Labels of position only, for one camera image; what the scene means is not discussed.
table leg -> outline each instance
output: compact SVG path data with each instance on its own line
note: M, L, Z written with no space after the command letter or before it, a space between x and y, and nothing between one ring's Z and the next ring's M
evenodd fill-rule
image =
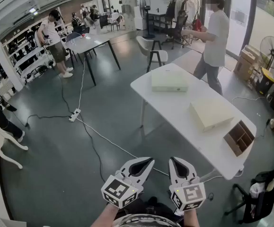
M73 60L72 60L71 50L69 50L69 52L70 52L70 56L71 56L71 64L72 64L72 67L75 69L74 62L73 62Z
M78 55L78 57L79 57L79 59L80 59L80 61L81 61L81 64L83 64L83 62L82 62L82 60L81 60L81 57L80 57L80 55L77 53L77 55Z
M93 79L93 82L94 82L94 84L95 84L95 86L96 86L96 81L95 81L95 78L94 78L94 75L93 75L93 71L92 71L92 69L91 69L91 67L90 67L89 60L88 60L88 55L86 54L86 52L84 52L84 56L85 56L86 63L87 63L87 65L88 65L88 69L89 69L89 72L90 72L90 76L91 76L91 78Z
M78 60L77 60L77 57L76 57L75 53L73 52L72 54L74 55L74 57L75 57L75 59L76 59L76 62L78 62Z
M146 105L146 101L145 101L144 99L142 99L142 104L141 104L141 118L140 118L140 128L143 127L145 105Z
M113 49L112 44L110 43L110 41L108 41L108 45L109 45L110 50L111 50L112 53L113 53L114 59L115 59L115 61L116 61L116 63L117 63L117 66L118 66L119 70L121 70L121 67L120 67L120 65L119 65L118 59L117 59L117 57L116 57L116 54L115 54L115 52L114 52L114 49Z

white stool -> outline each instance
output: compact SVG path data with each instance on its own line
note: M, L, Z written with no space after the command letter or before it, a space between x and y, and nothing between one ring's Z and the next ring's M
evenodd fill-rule
M12 141L16 146L18 146L19 148L21 148L21 149L23 149L23 150L28 150L28 147L27 147L27 146L22 146L22 145L20 145L20 144L14 139L14 137L10 136L9 134L7 134L4 130L2 130L2 129L0 128L0 156L1 156L1 158L5 159L6 161L9 161L9 162L11 162L11 163L16 164L16 165L19 167L19 169L22 169L23 166L22 166L21 164L19 164L17 161L15 161L15 160L13 160L13 159L11 159L11 158L9 158L9 157L7 157L6 155L3 154L1 148L2 148L2 146L3 146L3 143L4 143L4 139L5 139L5 138L9 139L9 140Z

cardboard box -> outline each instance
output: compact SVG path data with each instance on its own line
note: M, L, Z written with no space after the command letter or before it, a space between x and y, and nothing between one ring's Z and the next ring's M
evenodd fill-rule
M261 58L260 51L258 51L251 45L245 45L244 50L246 50L247 52L250 52L255 57L256 61Z
M239 78L247 81L251 77L254 68L255 65L251 64L250 62L248 62L240 56L237 65L234 69L234 72L237 74Z
M217 98L199 99L192 102L189 109L203 132L228 123L234 118L231 109Z
M251 145L255 137L243 121L240 121L224 136L224 139L238 157Z
M245 49L241 50L240 56L251 64L254 64L256 62L256 58L252 55L252 53L246 51Z

standing fan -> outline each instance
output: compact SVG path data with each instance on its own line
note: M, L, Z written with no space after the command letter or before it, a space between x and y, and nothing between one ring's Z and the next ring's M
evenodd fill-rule
M142 18L146 18L146 26L147 26L147 35L143 35L144 39L152 39L155 35L150 34L150 22L148 11L150 10L150 6L146 6L146 0L139 1L140 14Z
M260 54L267 65L266 69L269 68L274 69L274 37L273 36L266 36L260 45Z

office chair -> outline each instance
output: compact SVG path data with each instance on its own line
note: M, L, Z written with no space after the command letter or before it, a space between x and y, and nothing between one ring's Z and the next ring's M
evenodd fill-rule
M121 16L119 16L116 20L113 21L113 23L110 24L110 30L112 31L114 29L114 25L116 25L117 26L117 31L119 31L120 22L121 22Z
M269 172L261 172L254 179L251 180L251 184L253 185L255 183L265 183L265 189L267 189L269 183L271 183L273 179L274 179L274 170ZM257 199L252 198L250 194L246 193L240 185L234 184L233 189L235 188L237 188L241 192L243 202L239 204L237 207L235 207L234 209L225 212L224 215L229 215L230 213L246 205L244 217L242 220L238 222L239 224L256 222L268 216L273 210L274 187L269 192L261 192ZM256 206L253 218L251 215L252 205Z
M179 16L177 17L176 27L167 29L167 35L170 37L166 39L166 41L162 42L162 45L164 43L172 43L173 46L171 49L174 49L174 43L182 45L182 48L184 48L185 43L189 42L185 39L184 36L181 35L183 27L185 27L185 23L187 21L188 16L186 15L185 11L179 11Z
M165 63L168 61L168 53L162 50L160 41L146 40L141 36L137 36L136 39L141 53L149 59L146 73L150 71L150 65L152 62L158 62L159 66L162 66L162 63L165 65ZM160 50L154 50L155 43L158 43Z

